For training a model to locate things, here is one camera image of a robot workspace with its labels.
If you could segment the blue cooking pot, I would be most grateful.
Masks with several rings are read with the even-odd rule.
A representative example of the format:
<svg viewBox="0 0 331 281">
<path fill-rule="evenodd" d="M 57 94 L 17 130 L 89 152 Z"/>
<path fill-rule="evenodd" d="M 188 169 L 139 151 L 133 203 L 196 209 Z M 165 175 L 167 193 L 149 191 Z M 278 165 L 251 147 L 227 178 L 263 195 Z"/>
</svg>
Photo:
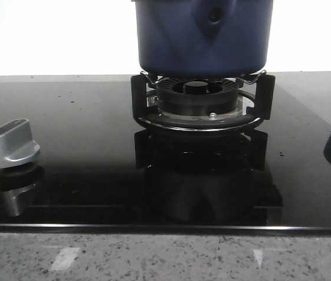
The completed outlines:
<svg viewBox="0 0 331 281">
<path fill-rule="evenodd" d="M 135 1 L 139 64 L 176 78 L 228 78 L 266 64 L 273 2 Z"/>
</svg>

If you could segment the black pot support grate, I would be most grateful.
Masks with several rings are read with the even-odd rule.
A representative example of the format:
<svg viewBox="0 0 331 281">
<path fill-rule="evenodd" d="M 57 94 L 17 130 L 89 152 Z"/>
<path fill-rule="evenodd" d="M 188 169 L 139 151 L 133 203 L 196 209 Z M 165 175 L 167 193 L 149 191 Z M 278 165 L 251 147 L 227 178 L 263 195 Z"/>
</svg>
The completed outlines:
<svg viewBox="0 0 331 281">
<path fill-rule="evenodd" d="M 157 83 L 166 79 L 175 77 L 158 78 L 146 72 L 130 78 L 132 93 L 132 112 L 134 120 L 144 128 L 151 128 L 165 132 L 185 132 L 185 133 L 214 133 L 242 131 L 246 128 L 255 128 L 263 121 L 269 120 L 273 103 L 273 93 L 275 86 L 275 77 L 261 71 L 258 74 L 243 75 L 229 79 L 236 82 L 239 86 L 239 96 L 242 98 L 243 115 L 234 118 L 217 119 L 216 114 L 211 118 L 176 120 L 166 119 L 147 119 L 146 116 L 156 111 L 156 87 Z M 206 79 L 217 81 L 217 78 L 200 78 L 188 80 Z"/>
</svg>

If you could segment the black round gas burner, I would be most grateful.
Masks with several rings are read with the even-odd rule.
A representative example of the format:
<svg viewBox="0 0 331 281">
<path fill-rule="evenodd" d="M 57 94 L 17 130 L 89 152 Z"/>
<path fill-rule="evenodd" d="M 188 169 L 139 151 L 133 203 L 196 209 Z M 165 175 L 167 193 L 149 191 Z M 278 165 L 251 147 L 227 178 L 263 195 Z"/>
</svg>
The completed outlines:
<svg viewBox="0 0 331 281">
<path fill-rule="evenodd" d="M 147 119 L 193 120 L 234 118 L 243 115 L 239 86 L 229 79 L 209 81 L 166 78 L 157 83 L 156 111 Z"/>
</svg>

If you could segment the black glass gas cooktop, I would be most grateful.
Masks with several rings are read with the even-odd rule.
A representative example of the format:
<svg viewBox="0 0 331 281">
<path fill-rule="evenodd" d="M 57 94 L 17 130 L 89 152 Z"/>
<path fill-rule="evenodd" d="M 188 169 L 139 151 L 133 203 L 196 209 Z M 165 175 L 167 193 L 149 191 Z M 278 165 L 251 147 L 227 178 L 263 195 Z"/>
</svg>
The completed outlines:
<svg viewBox="0 0 331 281">
<path fill-rule="evenodd" d="M 0 231 L 331 234 L 331 124 L 295 99 L 331 73 L 276 78 L 270 120 L 204 138 L 138 126 L 128 77 L 1 77 L 40 154 L 0 169 Z"/>
</svg>

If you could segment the silver stove control knob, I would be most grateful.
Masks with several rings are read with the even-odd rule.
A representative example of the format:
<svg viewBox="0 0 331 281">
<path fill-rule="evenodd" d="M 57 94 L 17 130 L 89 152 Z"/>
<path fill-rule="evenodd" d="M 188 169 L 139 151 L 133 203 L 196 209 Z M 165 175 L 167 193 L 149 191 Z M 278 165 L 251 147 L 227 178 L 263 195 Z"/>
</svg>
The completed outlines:
<svg viewBox="0 0 331 281">
<path fill-rule="evenodd" d="M 14 119 L 0 126 L 0 169 L 34 161 L 40 145 L 33 139 L 28 119 Z"/>
</svg>

